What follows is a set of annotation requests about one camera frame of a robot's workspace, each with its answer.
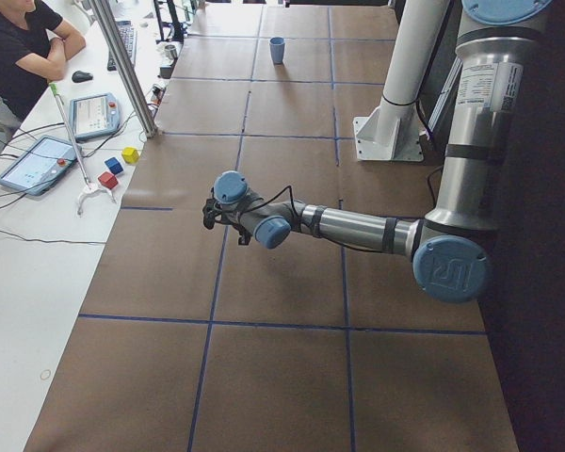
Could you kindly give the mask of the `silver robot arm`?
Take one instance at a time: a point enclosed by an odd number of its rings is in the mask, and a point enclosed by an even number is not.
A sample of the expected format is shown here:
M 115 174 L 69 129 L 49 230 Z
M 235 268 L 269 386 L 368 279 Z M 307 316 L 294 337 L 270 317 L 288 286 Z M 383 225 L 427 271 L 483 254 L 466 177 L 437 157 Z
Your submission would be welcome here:
M 434 208 L 406 221 L 265 200 L 234 170 L 216 179 L 203 224 L 236 229 L 241 244 L 273 249 L 291 233 L 347 248 L 403 255 L 431 297 L 462 303 L 477 298 L 492 276 L 488 247 L 497 227 L 492 200 L 526 62 L 545 29 L 546 1 L 465 1 L 456 54 L 460 82 L 442 180 Z

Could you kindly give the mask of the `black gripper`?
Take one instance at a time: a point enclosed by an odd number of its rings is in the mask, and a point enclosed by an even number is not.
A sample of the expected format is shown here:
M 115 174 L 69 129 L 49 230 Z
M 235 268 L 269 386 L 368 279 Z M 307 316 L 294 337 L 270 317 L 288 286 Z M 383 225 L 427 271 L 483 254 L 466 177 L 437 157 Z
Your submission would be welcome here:
M 214 188 L 211 188 L 210 195 L 202 208 L 202 224 L 207 230 L 213 230 L 216 224 L 230 224 L 229 219 L 226 217 L 226 212 L 216 199 Z

